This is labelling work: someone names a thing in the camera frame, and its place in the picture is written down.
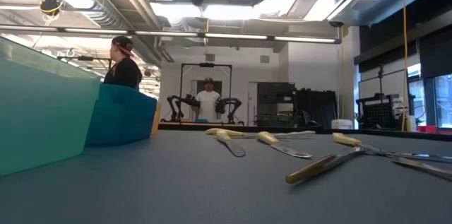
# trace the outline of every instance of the baseball cap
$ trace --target baseball cap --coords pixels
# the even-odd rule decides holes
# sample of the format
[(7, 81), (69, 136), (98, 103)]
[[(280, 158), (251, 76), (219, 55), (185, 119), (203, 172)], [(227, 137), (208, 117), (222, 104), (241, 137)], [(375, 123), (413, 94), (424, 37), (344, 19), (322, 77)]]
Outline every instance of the baseball cap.
[(116, 45), (123, 54), (132, 55), (133, 43), (126, 36), (118, 36), (113, 38), (112, 44)]
[(212, 78), (204, 79), (204, 84), (206, 84), (206, 83), (213, 83), (213, 79)]

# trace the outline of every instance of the black table edge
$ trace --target black table edge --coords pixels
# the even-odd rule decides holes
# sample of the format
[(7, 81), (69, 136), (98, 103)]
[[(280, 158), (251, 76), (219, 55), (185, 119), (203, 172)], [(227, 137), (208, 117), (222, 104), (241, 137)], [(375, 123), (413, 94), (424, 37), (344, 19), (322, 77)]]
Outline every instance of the black table edge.
[(261, 131), (268, 131), (271, 133), (290, 133), (297, 131), (315, 131), (317, 134), (332, 134), (334, 132), (344, 134), (365, 134), (375, 136), (391, 136), (398, 138), (413, 138), (426, 139), (434, 141), (452, 141), (452, 135), (447, 134), (428, 134), (420, 132), (402, 132), (402, 131), (385, 131), (385, 130), (371, 130), (371, 129), (319, 129), (319, 128), (271, 128), (271, 127), (251, 127), (251, 126), (218, 126), (212, 125), (184, 125), (184, 124), (165, 124), (159, 125), (160, 130), (176, 130), (176, 131), (206, 131), (212, 128), (223, 128), (233, 131), (257, 133)]

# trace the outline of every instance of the man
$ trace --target man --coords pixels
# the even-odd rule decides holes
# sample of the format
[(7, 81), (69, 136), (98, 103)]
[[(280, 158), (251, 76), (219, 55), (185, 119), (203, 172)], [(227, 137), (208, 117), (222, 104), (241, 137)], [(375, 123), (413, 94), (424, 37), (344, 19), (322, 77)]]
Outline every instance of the man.
[(143, 75), (138, 65), (130, 58), (132, 49), (132, 40), (126, 36), (118, 36), (112, 40), (110, 58), (115, 63), (105, 75), (104, 83), (139, 89)]
[(213, 79), (206, 78), (204, 80), (204, 90), (196, 96), (196, 100), (201, 103), (200, 107), (194, 107), (197, 119), (207, 119), (209, 122), (217, 121), (217, 113), (215, 112), (215, 103), (220, 94), (213, 90)]

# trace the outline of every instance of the black t-shirt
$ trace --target black t-shirt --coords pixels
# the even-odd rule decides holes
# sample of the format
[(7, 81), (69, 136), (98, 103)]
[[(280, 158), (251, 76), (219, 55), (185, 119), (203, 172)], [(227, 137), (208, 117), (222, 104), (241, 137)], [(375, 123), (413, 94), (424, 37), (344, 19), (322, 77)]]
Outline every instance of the black t-shirt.
[(108, 71), (104, 83), (138, 89), (142, 77), (138, 65), (132, 59), (124, 58)]

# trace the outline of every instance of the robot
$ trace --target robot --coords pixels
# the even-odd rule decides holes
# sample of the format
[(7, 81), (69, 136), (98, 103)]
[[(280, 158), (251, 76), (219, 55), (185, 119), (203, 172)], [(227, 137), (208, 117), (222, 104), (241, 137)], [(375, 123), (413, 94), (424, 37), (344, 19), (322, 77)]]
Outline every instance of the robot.
[[(181, 103), (185, 103), (191, 107), (200, 107), (201, 103), (196, 100), (195, 96), (192, 96), (190, 94), (187, 94), (185, 98), (180, 98), (176, 95), (170, 95), (167, 97), (169, 107), (171, 108), (171, 120), (167, 121), (165, 119), (161, 119), (161, 122), (180, 122), (181, 118), (184, 118), (184, 113), (181, 111)], [(177, 111), (174, 108), (173, 101), (176, 100), (174, 103), (176, 104)], [(242, 105), (242, 102), (238, 100), (237, 98), (219, 98), (217, 102), (215, 103), (215, 111), (220, 114), (226, 113), (226, 105), (233, 105), (231, 112), (227, 115), (227, 123), (228, 124), (235, 124), (234, 118), (235, 118), (235, 112), (237, 109)]]

